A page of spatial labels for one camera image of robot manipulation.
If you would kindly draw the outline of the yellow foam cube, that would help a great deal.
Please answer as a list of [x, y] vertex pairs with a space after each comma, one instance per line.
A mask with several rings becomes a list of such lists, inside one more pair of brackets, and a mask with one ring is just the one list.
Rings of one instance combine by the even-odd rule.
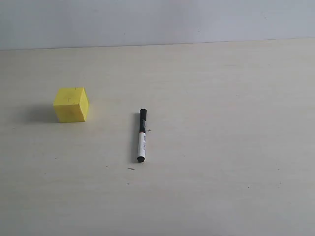
[[83, 87], [59, 89], [53, 103], [60, 123], [85, 122], [89, 101]]

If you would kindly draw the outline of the black and white marker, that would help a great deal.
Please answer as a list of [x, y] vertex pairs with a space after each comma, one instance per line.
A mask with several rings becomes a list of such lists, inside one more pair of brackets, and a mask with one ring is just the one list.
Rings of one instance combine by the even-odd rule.
[[138, 163], [144, 162], [146, 156], [146, 117], [147, 110], [143, 108], [140, 110], [139, 139], [137, 152]]

